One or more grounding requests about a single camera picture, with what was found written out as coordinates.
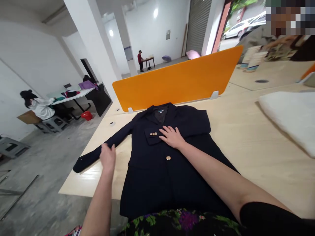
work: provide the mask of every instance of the roller shutter door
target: roller shutter door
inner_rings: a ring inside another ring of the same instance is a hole
[[[191,0],[186,51],[201,55],[212,0]]]

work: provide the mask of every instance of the tree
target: tree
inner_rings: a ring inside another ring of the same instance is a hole
[[[237,10],[247,7],[256,2],[258,2],[258,0],[235,0],[232,5],[230,16]]]

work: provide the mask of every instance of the desk grommet hole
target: desk grommet hole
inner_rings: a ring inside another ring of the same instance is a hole
[[[269,80],[256,80],[255,82],[256,83],[268,83]]]

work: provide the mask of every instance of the doorway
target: doorway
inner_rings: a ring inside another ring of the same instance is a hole
[[[84,68],[86,69],[87,73],[89,74],[92,82],[97,84],[98,83],[98,79],[96,78],[96,76],[95,76],[95,74],[94,74],[94,72],[93,72],[93,70],[92,70],[88,60],[86,58],[80,59],[80,60],[81,60],[81,62],[83,64]]]

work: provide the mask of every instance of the white pillar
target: white pillar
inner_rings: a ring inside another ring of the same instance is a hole
[[[116,23],[118,26],[122,45],[123,45],[124,49],[131,47],[129,33],[128,33],[127,24],[126,24],[126,20],[125,20],[125,15],[124,15],[124,12],[123,12],[122,7],[121,7],[121,1],[119,1],[119,0],[113,1],[113,11],[114,11],[114,15],[116,18]],[[129,67],[131,76],[135,76],[135,75],[138,75],[138,71],[136,68],[137,58],[134,57],[133,53],[132,53],[132,58],[133,59],[129,60],[129,61],[127,58],[127,63],[128,63],[128,67]]]
[[[209,55],[212,52],[214,42],[217,37],[217,31],[220,24],[221,15],[224,10],[224,1],[212,0],[210,14],[208,18],[206,33],[204,36],[201,55]]]
[[[96,0],[64,0],[110,98],[117,98],[112,83],[121,74],[107,37]]]

